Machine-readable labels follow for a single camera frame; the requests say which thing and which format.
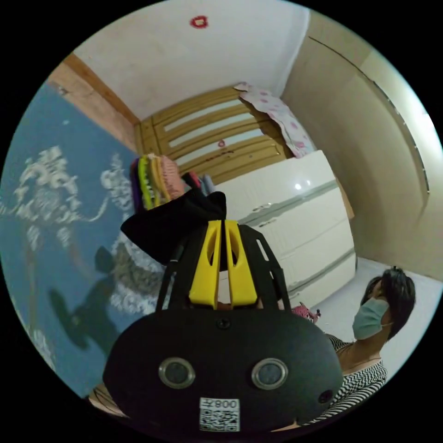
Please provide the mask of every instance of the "beige wall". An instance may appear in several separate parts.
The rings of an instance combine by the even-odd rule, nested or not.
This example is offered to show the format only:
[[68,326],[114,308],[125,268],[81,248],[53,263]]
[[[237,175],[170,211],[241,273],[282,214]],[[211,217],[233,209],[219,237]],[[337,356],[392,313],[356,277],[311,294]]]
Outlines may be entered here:
[[67,91],[64,97],[87,117],[136,151],[133,125],[70,67],[60,64],[48,80],[64,88]]
[[308,36],[382,87],[413,135],[429,178],[427,195],[413,142],[379,90],[307,37],[282,98],[349,197],[357,253],[443,280],[443,152],[435,130],[404,79],[355,34],[314,14]]

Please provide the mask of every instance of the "black and white striped clothing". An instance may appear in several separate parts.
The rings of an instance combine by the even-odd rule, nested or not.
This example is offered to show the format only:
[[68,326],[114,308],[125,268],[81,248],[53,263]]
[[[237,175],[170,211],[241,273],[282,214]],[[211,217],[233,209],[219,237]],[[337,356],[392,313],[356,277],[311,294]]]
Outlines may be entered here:
[[[333,335],[328,335],[328,337],[336,352],[350,344]],[[304,423],[303,426],[328,419],[358,405],[375,394],[386,383],[386,376],[386,368],[381,361],[360,371],[344,375],[343,384],[331,402],[329,409],[315,420]]]

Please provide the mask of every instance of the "label sticker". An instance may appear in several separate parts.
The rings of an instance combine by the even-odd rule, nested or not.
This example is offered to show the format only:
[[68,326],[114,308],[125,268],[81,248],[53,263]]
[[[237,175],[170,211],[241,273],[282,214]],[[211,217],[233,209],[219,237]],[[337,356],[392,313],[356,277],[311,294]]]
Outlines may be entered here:
[[239,432],[240,400],[201,397],[200,430],[212,432]]

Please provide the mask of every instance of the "yellow robot part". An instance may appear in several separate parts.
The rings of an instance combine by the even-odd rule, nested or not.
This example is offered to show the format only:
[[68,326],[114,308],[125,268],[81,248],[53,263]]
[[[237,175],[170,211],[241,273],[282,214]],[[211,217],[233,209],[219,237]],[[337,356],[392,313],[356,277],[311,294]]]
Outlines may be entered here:
[[253,305],[257,301],[257,293],[241,241],[238,223],[234,220],[225,220],[225,233],[231,306],[234,308]]
[[208,222],[200,258],[198,259],[189,300],[195,305],[217,308],[220,254],[222,250],[221,220]]

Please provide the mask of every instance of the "face mask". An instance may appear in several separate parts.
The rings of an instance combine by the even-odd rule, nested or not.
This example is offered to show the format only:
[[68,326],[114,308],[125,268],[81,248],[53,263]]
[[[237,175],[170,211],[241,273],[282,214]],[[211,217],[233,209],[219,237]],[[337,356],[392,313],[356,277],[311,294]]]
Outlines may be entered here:
[[389,304],[385,300],[369,299],[362,305],[354,318],[352,329],[356,340],[372,337],[383,329],[382,317],[388,310]]

